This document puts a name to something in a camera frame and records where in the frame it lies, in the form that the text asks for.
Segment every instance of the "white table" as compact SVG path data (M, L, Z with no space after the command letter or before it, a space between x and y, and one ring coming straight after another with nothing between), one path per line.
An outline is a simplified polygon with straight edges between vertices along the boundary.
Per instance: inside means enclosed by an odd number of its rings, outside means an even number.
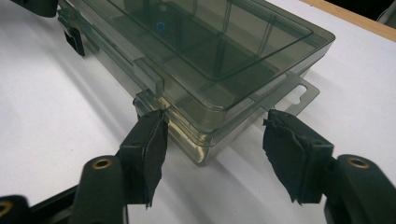
M334 157L374 161L396 183L396 43L295 0L275 5L337 39L305 79L321 94L300 115ZM133 99L56 19L0 2L0 195L31 205L77 184L83 164L113 155L136 123ZM262 150L258 120L206 167L170 144L153 207L132 223L325 223L322 204L291 203Z

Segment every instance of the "plastic box lid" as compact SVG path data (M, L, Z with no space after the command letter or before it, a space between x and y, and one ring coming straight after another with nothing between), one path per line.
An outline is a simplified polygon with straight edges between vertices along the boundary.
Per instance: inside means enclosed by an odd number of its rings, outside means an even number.
M132 67L126 73L148 91L143 101L167 109L197 146L216 144L216 135L224 136L231 131L227 127L237 125L230 123L254 113L273 89L306 71L335 39L265 1L68 4L81 16L82 33L99 46L106 42L108 50L101 48L111 58Z

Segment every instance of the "transparent plastic box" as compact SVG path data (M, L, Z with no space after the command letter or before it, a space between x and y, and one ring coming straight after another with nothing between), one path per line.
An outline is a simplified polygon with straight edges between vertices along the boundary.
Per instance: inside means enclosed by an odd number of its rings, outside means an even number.
M335 37L265 1L61 0L59 21L133 97L163 109L198 165L298 85L299 113L318 89L302 79Z

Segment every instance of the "black bracket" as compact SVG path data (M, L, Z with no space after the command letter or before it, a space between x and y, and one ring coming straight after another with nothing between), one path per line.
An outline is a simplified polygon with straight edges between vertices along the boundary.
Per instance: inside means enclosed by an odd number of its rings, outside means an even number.
M396 190L372 161L332 157L333 145L285 112L270 110L262 147L280 182L298 203L327 197L329 224L395 224Z
M55 17L58 0L11 0L42 17Z
M85 56L84 46L82 44L81 33L77 28L71 27L69 23L61 16L58 17L58 22L64 29L64 36L67 43L76 51L77 54Z
M167 127L161 110L143 115L116 156L85 164L77 186L31 208L22 196L0 198L0 223L128 223L127 204L152 206L162 178Z

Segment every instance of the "blue dot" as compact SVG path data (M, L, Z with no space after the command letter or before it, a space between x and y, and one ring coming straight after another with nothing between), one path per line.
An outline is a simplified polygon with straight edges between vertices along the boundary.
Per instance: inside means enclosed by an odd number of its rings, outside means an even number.
M157 31L159 31L159 32L165 31L165 28L166 28L165 22L164 22L164 21L159 21L159 22L157 22L157 25L155 26L155 28L156 28Z

